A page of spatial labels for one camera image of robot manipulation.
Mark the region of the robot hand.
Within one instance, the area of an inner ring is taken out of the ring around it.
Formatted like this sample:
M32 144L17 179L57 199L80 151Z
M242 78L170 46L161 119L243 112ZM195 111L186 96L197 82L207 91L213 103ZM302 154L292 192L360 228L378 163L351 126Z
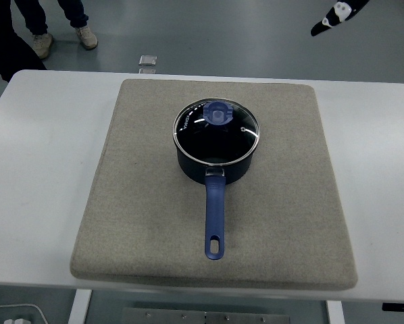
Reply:
M311 36L317 36L339 24L355 17L369 0L344 0L337 1L323 17L321 21L311 29Z

